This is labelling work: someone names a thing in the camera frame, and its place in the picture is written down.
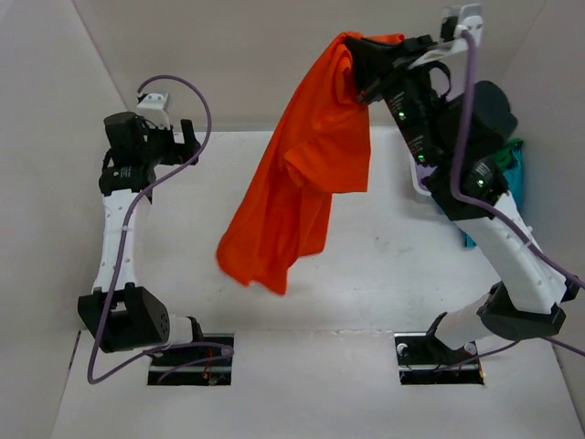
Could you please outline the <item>orange t shirt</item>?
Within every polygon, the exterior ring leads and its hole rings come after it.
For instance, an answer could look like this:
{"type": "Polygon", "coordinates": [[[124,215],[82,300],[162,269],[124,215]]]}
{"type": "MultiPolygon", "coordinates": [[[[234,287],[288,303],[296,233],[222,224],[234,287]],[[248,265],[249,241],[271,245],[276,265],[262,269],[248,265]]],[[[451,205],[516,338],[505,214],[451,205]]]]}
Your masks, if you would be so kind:
{"type": "Polygon", "coordinates": [[[324,250],[333,195],[367,191],[369,110],[349,37],[364,39],[338,34],[298,85],[218,243],[220,270],[239,284],[285,294],[296,261],[324,250]]]}

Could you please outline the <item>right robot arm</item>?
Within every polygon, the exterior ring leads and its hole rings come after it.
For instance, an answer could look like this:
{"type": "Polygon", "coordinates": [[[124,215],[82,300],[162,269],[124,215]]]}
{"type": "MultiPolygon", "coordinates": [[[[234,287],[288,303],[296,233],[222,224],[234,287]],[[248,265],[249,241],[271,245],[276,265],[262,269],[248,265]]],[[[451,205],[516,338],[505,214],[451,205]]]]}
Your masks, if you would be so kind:
{"type": "Polygon", "coordinates": [[[465,347],[497,336],[510,344],[557,335],[564,302],[583,288],[552,262],[523,221],[504,172],[495,162],[517,120],[505,93],[475,78],[477,45],[470,32],[452,42],[467,54],[463,93],[438,93],[431,72],[450,54],[429,36],[399,43],[347,37],[357,98],[384,102],[410,156],[431,173],[424,185],[434,203],[470,236],[499,280],[477,301],[438,315],[425,333],[397,342],[403,366],[456,367],[471,360],[465,347]]]}

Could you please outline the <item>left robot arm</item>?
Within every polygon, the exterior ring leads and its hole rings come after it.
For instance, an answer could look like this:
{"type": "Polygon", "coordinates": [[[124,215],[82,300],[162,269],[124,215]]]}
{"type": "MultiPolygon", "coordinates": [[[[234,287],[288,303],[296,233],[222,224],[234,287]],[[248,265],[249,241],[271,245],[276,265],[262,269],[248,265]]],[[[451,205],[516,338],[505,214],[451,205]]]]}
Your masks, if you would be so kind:
{"type": "Polygon", "coordinates": [[[193,124],[180,122],[182,141],[172,127],[158,127],[134,112],[103,121],[110,148],[101,167],[104,207],[101,262],[90,294],[78,300],[78,314],[105,353],[197,342],[195,318],[171,316],[138,280],[142,237],[153,202],[155,167],[195,163],[201,144],[193,124]]]}

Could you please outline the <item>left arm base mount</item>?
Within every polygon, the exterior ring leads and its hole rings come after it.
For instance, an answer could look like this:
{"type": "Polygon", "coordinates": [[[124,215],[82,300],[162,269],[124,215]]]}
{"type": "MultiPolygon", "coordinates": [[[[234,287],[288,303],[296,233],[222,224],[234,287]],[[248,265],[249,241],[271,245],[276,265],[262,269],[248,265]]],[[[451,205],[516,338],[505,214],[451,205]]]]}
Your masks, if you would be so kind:
{"type": "Polygon", "coordinates": [[[233,333],[205,334],[204,346],[170,348],[151,357],[148,386],[230,386],[232,358],[219,345],[234,347],[233,333]]]}

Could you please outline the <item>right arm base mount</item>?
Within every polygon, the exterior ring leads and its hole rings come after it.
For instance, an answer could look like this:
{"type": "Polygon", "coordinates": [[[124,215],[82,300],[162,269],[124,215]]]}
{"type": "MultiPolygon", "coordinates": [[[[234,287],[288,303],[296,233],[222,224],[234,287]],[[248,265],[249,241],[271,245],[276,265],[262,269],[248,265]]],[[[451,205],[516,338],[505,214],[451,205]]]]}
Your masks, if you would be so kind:
{"type": "Polygon", "coordinates": [[[451,350],[422,332],[394,334],[401,385],[483,385],[474,341],[451,350]]]}

